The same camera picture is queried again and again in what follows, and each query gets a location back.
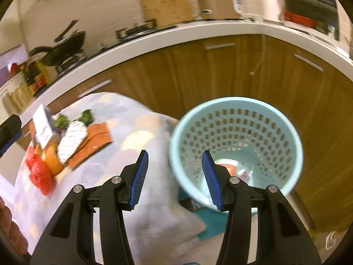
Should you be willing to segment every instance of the white countertop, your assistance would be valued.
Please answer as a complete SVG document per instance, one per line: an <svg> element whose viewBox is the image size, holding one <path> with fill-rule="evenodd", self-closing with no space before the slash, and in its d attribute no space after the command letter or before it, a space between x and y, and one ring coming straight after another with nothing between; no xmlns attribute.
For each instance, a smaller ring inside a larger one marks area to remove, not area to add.
<svg viewBox="0 0 353 265"><path fill-rule="evenodd" d="M22 126L26 125L40 104L47 106L62 94L86 79L131 58L163 47L211 37L265 34L313 53L325 60L353 81L353 63L326 44L285 26L250 21L200 21L180 24L177 28L157 32L117 46L74 69L39 96L22 114Z"/></svg>

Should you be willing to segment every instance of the plastic laundry basket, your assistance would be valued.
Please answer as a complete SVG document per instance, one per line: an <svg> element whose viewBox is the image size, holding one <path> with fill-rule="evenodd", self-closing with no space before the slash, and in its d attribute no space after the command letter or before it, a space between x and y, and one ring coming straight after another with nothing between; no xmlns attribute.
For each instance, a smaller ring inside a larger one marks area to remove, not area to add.
<svg viewBox="0 0 353 265"><path fill-rule="evenodd" d="M297 131L269 104L226 97L198 105L177 124L169 157L185 192L214 210L201 167L201 155L206 149L215 161L231 159L251 168L249 185L266 188L274 184L283 195L294 188L303 164Z"/></svg>

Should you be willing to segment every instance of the red basket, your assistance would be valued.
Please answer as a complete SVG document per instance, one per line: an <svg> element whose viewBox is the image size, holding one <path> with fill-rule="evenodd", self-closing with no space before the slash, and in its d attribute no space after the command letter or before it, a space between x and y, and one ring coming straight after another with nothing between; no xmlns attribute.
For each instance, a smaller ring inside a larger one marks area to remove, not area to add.
<svg viewBox="0 0 353 265"><path fill-rule="evenodd" d="M296 15L292 12L286 11L285 12L285 20L290 21L308 28L314 29L316 26L316 22L312 19L309 19L307 17L303 17L300 15Z"/></svg>

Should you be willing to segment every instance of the orange cutting board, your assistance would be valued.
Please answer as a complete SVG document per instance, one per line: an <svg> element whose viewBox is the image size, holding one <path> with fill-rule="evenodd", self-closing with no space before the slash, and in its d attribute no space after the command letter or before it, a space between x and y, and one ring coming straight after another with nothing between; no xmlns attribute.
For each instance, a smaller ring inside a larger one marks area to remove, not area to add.
<svg viewBox="0 0 353 265"><path fill-rule="evenodd" d="M140 0L146 19L157 19L159 27L190 21L188 0Z"/></svg>

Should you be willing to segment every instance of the white kettle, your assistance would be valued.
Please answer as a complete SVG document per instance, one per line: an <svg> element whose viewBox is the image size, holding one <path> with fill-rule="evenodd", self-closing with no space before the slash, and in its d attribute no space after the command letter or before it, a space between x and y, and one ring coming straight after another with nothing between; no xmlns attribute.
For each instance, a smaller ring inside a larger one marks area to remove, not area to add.
<svg viewBox="0 0 353 265"><path fill-rule="evenodd" d="M285 0L262 0L263 19L274 24L284 23Z"/></svg>

